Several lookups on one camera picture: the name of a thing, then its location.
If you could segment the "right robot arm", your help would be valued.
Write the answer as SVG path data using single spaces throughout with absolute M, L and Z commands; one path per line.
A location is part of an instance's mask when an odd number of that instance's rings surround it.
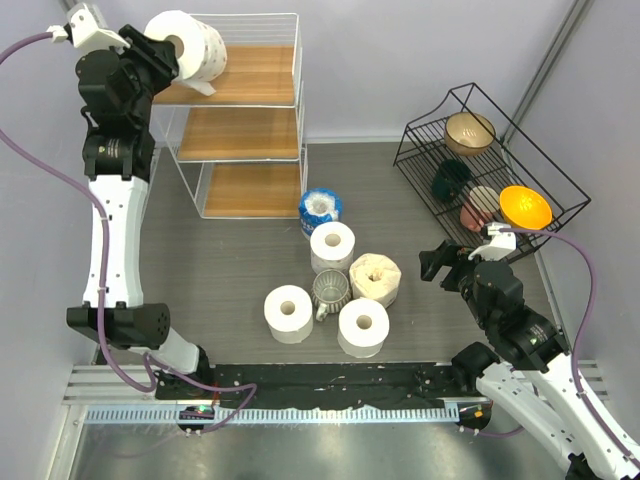
M 486 344 L 452 359 L 451 380 L 504 409 L 551 454 L 568 479 L 636 479 L 639 445 L 584 380 L 563 332 L 526 305 L 522 282 L 487 247 L 445 240 L 419 254 L 422 280 L 446 267 L 443 290 L 469 308 Z

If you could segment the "plain white paper roll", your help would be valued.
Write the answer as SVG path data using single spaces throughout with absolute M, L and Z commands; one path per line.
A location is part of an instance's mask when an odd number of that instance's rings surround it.
M 298 344 L 312 333 L 313 304 L 301 287 L 283 285 L 272 290 L 263 305 L 264 318 L 275 340 Z

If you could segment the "blue paper roll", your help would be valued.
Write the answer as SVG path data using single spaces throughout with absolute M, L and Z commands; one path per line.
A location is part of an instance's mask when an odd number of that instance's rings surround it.
M 302 195 L 298 212 L 301 231 L 309 239 L 319 225 L 341 220 L 343 202 L 332 190 L 314 188 Z

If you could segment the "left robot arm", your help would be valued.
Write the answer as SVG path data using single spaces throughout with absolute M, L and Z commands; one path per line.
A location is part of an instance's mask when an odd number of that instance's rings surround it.
M 126 46 L 91 51 L 76 65 L 87 122 L 82 159 L 93 206 L 92 245 L 82 303 L 68 308 L 66 321 L 94 340 L 107 362 L 111 349 L 135 351 L 200 399 L 213 385 L 207 355 L 171 327 L 166 304 L 145 302 L 139 273 L 155 149 L 152 103 L 178 75 L 175 47 L 131 25 L 118 33 Z

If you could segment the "white patterned paper roll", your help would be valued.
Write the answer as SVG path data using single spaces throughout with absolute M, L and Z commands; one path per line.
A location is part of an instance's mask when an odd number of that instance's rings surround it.
M 181 10 L 164 11 L 153 17 L 144 35 L 156 41 L 168 41 L 176 48 L 179 67 L 173 84 L 212 96 L 212 81 L 227 65 L 228 54 L 220 33 L 212 26 Z

